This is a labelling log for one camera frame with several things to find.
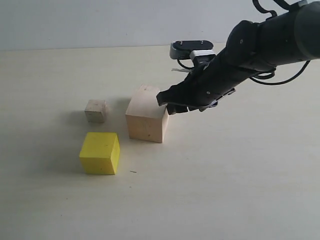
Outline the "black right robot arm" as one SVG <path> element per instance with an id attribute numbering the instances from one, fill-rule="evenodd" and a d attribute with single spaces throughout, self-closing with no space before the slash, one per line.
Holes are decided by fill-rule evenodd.
<path id="1" fill-rule="evenodd" d="M 301 0 L 277 4 L 285 10 L 277 14 L 253 5 L 262 14 L 263 22 L 242 20 L 230 32 L 224 48 L 214 52 L 208 40 L 177 40 L 170 44 L 171 59 L 182 64 L 192 61 L 185 79 L 156 95 L 159 106 L 170 115 L 214 108 L 219 101 L 233 94 L 245 80 L 274 86 L 277 67 L 303 63 L 308 66 L 320 57 L 320 3 Z"/>

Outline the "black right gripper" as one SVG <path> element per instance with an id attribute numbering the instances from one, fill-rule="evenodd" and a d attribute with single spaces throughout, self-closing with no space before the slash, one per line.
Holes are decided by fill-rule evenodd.
<path id="1" fill-rule="evenodd" d="M 209 62 L 193 68 L 183 83 L 172 85 L 156 95 L 159 106 L 166 105 L 169 115 L 204 111 L 218 104 L 235 87 L 249 78 L 268 79 L 275 66 L 261 53 L 261 32 L 270 20 L 242 20 L 231 31 L 223 50 Z"/>

